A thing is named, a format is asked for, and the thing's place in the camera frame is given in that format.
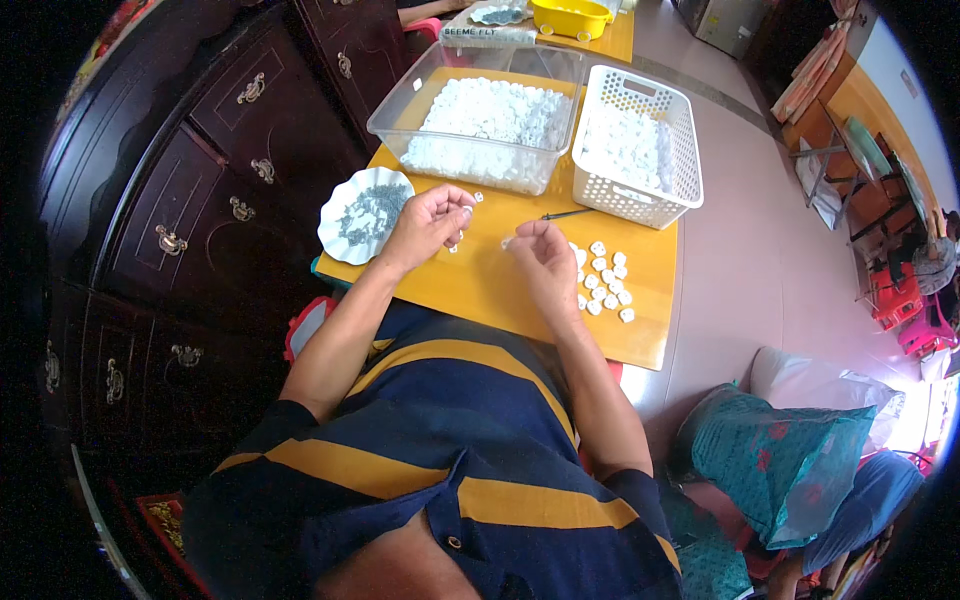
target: basket handle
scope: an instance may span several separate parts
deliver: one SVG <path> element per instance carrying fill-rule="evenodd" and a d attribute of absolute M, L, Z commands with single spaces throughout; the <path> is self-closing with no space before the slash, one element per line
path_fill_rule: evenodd
<path fill-rule="evenodd" d="M 654 203 L 653 198 L 650 198 L 649 196 L 644 196 L 643 194 L 638 194 L 632 189 L 624 189 L 619 185 L 617 185 L 616 183 L 613 185 L 613 193 L 619 194 L 620 196 L 626 196 L 627 198 L 631 200 L 636 200 L 639 203 L 644 203 L 644 204 Z"/>
<path fill-rule="evenodd" d="M 624 88 L 629 89 L 630 91 L 635 91 L 638 94 L 643 94 L 644 96 L 650 96 L 651 98 L 657 95 L 657 91 L 653 87 L 647 84 L 642 84 L 641 82 L 638 82 L 636 80 L 630 79 L 630 73 L 623 74 L 623 86 Z"/>

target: metal tool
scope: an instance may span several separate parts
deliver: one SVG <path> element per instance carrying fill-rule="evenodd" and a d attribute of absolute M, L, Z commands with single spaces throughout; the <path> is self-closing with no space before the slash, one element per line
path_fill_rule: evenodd
<path fill-rule="evenodd" d="M 562 219 L 563 217 L 572 217 L 573 215 L 583 214 L 585 212 L 592 212 L 596 208 L 582 208 L 580 210 L 571 210 L 570 212 L 558 212 L 557 214 L 550 214 L 549 212 L 540 217 L 541 221 L 553 221 L 554 219 Z"/>

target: yellow plastic container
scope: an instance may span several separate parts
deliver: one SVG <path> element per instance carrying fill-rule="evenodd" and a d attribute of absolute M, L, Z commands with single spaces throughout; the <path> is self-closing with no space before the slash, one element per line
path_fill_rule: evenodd
<path fill-rule="evenodd" d="M 607 7 L 587 0 L 530 0 L 534 5 L 534 24 L 545 36 L 560 34 L 590 41 L 603 35 L 613 21 Z"/>

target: perforated basket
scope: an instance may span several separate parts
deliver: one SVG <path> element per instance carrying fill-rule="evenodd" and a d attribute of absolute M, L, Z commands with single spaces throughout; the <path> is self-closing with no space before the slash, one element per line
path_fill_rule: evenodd
<path fill-rule="evenodd" d="M 609 164 L 590 154 L 584 155 L 584 137 L 590 117 L 604 105 L 612 105 L 636 119 L 647 113 L 651 118 L 670 125 L 671 193 L 618 180 Z M 675 89 L 633 73 L 600 64 L 590 69 L 572 157 L 576 165 L 573 200 L 577 204 L 647 227 L 666 229 L 688 209 L 704 203 L 700 152 L 689 99 Z"/>

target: tiled floor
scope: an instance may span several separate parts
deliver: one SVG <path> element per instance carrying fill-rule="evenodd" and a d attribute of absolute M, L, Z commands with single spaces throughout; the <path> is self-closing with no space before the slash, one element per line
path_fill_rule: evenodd
<path fill-rule="evenodd" d="M 694 38 L 669 0 L 640 0 L 642 56 L 756 101 L 730 57 Z M 661 457 L 690 408 L 725 381 L 749 381 L 756 351 L 774 346 L 865 373 L 907 392 L 898 447 L 920 446 L 930 387 L 858 295 L 848 234 L 830 231 L 793 174 L 786 149 L 734 112 L 686 90 L 700 145 L 705 201 L 680 221 L 677 279 L 663 370 L 624 370 L 623 387 Z"/>

